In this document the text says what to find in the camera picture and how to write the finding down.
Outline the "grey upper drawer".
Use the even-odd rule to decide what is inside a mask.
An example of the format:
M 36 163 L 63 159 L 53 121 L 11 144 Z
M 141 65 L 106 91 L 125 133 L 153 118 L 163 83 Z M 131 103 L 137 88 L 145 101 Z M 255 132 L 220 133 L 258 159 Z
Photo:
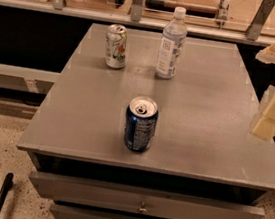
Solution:
M 207 198 L 89 180 L 87 178 L 31 172 L 30 181 L 43 198 L 102 209 L 168 219 L 261 219 L 264 210 Z

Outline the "grey metal rail bracket right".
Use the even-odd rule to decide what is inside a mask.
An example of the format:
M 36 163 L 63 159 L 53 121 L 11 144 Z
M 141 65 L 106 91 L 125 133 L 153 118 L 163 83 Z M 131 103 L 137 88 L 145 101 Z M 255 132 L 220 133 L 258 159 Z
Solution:
M 253 17 L 252 22 L 248 26 L 245 35 L 251 40 L 255 41 L 259 38 L 262 28 L 265 22 L 270 16 L 271 11 L 275 6 L 275 0 L 263 0 L 260 4 L 259 9 L 256 11 L 255 17 Z

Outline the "grey drawer cabinet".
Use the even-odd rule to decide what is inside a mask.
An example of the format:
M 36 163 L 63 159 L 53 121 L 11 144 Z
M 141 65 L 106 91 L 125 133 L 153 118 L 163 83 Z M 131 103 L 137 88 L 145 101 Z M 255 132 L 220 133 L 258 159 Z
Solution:
M 19 148 L 34 172 L 254 207 L 275 191 L 275 145 L 250 131 L 258 99 L 236 46 L 187 40 L 177 74 L 163 80 L 155 74 L 160 34 L 131 30 L 126 66 L 117 70 L 105 64 L 106 31 L 87 31 L 23 133 Z M 126 109 L 137 96 L 152 98 L 159 113 L 144 152 L 124 142 Z

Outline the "grey metal rail bracket middle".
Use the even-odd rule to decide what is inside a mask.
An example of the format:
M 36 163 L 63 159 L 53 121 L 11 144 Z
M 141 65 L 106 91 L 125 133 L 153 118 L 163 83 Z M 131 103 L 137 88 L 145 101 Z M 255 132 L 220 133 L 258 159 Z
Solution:
M 142 15 L 142 3 L 143 0 L 132 0 L 131 2 L 131 21 L 139 22 Z

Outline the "silver green 7up can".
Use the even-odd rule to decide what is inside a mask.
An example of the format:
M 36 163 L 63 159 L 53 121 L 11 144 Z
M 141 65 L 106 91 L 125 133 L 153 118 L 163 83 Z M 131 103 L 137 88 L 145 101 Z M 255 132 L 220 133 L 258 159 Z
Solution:
M 126 63 L 127 29 L 120 24 L 108 26 L 106 33 L 105 58 L 110 68 L 121 69 Z

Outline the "clear plastic water bottle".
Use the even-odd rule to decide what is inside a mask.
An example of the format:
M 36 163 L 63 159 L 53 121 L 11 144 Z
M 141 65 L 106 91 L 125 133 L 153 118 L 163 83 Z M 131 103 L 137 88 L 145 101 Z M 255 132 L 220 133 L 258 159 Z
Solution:
M 176 72 L 187 36 L 185 13 L 185 8 L 176 7 L 172 20 L 163 28 L 156 65 L 156 73 L 163 79 L 172 78 Z

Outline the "blue pepsi can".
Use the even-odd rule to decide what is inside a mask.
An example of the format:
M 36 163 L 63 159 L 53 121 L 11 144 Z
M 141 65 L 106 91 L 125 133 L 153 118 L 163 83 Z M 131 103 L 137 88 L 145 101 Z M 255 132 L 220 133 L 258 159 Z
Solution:
M 149 149 L 158 118 L 158 106 L 152 98 L 137 96 L 131 100 L 125 116 L 126 147 L 135 152 Z

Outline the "black pole on floor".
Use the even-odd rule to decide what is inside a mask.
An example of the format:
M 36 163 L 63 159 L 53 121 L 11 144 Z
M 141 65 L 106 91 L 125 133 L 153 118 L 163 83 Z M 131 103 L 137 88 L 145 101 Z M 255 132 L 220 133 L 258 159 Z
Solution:
M 0 212 L 4 206 L 4 201 L 6 201 L 7 194 L 9 193 L 9 190 L 11 190 L 13 186 L 13 178 L 14 178 L 14 175 L 11 172 L 9 172 L 4 178 L 3 185 L 1 186 L 1 189 L 0 189 Z

